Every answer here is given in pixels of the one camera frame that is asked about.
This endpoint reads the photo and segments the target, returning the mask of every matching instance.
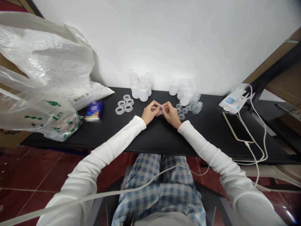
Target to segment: blue plaid pants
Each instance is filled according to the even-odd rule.
[[[189,169],[186,157],[183,156],[139,154],[124,189],[140,187],[178,163]],[[120,195],[112,225],[121,225],[128,213],[133,213],[138,221],[153,213],[181,212],[195,225],[205,226],[206,213],[201,194],[188,169],[175,167],[157,177],[147,187]]]

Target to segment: smartphone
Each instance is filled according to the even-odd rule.
[[[236,140],[254,143],[237,114],[224,111],[223,116]]]

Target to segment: white plastic bag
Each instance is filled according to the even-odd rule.
[[[83,117],[68,100],[41,83],[2,66],[0,82],[21,98],[0,95],[0,128],[40,132],[46,138],[64,141],[82,124]]]
[[[30,13],[0,12],[0,52],[29,78],[83,108],[112,93],[92,82],[93,49],[75,28]]]

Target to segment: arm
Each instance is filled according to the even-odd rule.
[[[143,112],[142,117],[135,116],[125,127],[107,142],[85,157],[68,175],[61,191],[54,195],[46,207],[69,202],[97,191],[97,177],[101,169],[110,164],[123,152],[132,140],[146,128],[146,125],[159,113],[153,101]],[[37,225],[85,225],[94,200],[86,201],[40,217]]]
[[[180,134],[182,134],[196,153],[214,171],[221,175],[220,181],[233,204],[233,211],[239,225],[286,225],[275,212],[271,202],[258,189],[246,173],[225,153],[206,139],[190,124],[181,123],[176,110],[169,106],[169,114],[164,114]]]

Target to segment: red tile floor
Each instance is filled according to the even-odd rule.
[[[100,173],[97,181],[98,192],[122,177],[128,165],[133,165],[138,154],[122,153]],[[0,148],[0,222],[44,208],[72,172],[77,163],[84,157],[50,150],[40,150],[19,146],[14,149]],[[192,171],[197,174],[206,171],[205,163],[200,158],[187,157]],[[193,178],[224,195],[219,174],[211,168],[203,176]],[[260,178],[260,184],[267,183],[267,178]],[[275,207],[275,211],[288,224],[300,214],[301,194],[284,192],[265,192]],[[20,225],[35,225],[36,219]],[[224,225],[219,212],[216,213],[215,226]]]

